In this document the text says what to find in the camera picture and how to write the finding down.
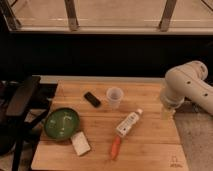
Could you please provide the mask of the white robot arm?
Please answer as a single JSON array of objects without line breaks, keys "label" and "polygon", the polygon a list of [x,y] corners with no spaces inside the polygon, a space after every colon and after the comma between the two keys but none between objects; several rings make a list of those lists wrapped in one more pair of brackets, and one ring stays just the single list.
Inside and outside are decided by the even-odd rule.
[{"label": "white robot arm", "polygon": [[205,82],[207,76],[208,69],[201,61],[187,62],[169,69],[159,95],[161,117],[172,117],[186,98],[213,116],[213,86]]}]

